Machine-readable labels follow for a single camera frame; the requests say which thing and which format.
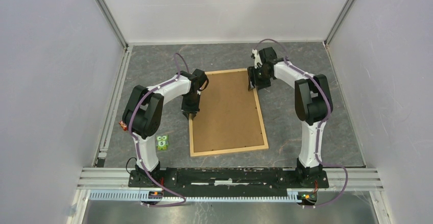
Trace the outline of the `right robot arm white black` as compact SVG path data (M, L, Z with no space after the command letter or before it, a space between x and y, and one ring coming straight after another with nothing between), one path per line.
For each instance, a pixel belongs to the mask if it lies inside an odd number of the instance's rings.
M301 70L287 58L278 58L273 48L253 49L253 66L247 68L248 89L264 89L272 80L281 80L294 89L295 113L302 125L301 152L297 158L295 181L308 187L323 173L321 143L326 121L332 113L327 77Z

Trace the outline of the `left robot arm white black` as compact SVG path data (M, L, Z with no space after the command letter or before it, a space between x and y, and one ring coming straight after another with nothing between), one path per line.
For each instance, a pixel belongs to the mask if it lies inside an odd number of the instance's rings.
M201 92L207 88L208 83L206 73L195 69L192 73L180 71L171 79L154 86L137 85L133 88L122 121L134 140L136 171L148 187L154 187L160 182L155 134L161 124L164 105L181 96L182 114L187 119L193 119L200 111Z

